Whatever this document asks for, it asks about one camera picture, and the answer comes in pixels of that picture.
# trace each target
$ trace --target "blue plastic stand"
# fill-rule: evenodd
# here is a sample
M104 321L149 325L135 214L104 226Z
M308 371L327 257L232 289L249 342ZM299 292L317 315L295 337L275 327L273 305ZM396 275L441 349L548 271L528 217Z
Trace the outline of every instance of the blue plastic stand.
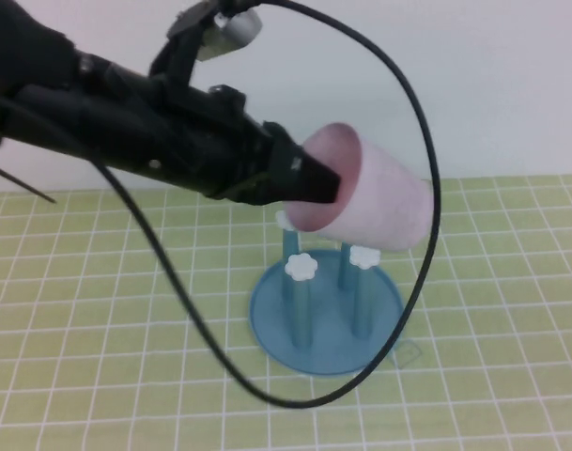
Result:
M353 268L348 265L350 262L350 244L342 243L340 248L340 267L338 269L338 286L340 289L352 288Z
M295 256L300 252L298 233L292 232L290 230L284 230L282 240L284 241L284 247L282 251L283 260L285 263L287 263L287 259L290 256Z
M343 248L349 254L349 246ZM282 260L256 285L250 302L256 341L271 358L301 373L359 371L392 334L403 310L400 293L380 268L349 267L347 286L340 288L340 262L347 257L335 250L306 252L318 263L313 280L289 284Z

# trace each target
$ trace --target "grid mat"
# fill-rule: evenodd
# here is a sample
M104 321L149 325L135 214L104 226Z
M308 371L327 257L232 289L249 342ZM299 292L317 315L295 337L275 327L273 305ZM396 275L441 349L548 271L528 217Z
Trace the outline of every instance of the grid mat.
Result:
M110 192L58 205L0 194L0 451L572 451L572 176L444 182L442 237L384 362L314 411L242 393L181 311ZM275 395L317 397L248 329L249 293L281 255L277 206L134 193L229 355ZM305 246L334 247L304 236ZM408 297L425 246L383 255Z

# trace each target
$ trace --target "white wall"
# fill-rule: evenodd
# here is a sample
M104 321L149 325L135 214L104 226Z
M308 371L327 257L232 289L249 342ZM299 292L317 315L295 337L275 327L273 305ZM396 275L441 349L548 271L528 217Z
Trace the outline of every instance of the white wall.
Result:
M305 3L374 39L408 74L444 176L572 172L572 0ZM183 7L178 0L21 4L80 49L140 71ZM300 140L324 123L350 122L427 174L408 102L377 60L302 16L274 7L259 13L261 37L244 51L199 65L196 86L241 89L253 116L280 121ZM16 143L0 149L0 165L41 189L103 186L87 163ZM0 180L0 189L7 188Z

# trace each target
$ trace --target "pink cup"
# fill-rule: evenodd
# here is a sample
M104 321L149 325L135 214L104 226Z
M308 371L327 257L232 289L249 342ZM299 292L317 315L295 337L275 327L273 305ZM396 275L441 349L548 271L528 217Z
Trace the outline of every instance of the pink cup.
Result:
M342 123L323 127L304 148L342 182L333 204L285 203L299 231L384 251L408 250L427 235L434 209L431 189L386 151Z

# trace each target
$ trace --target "white flower-shaped knob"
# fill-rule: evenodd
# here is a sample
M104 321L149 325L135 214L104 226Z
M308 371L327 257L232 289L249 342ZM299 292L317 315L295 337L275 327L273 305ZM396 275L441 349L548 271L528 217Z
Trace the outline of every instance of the white flower-shaped knob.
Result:
M296 228L289 222L287 219L286 212L283 210L279 210L275 213L275 221L277 221L277 225L285 231L288 232L296 232Z
M381 261L381 251L368 247L352 246L350 248L350 264L358 266L362 270L368 270L378 266Z
M308 254L298 254L290 256L286 264L286 274L289 275L296 282L304 280L311 280L315 277L318 264Z

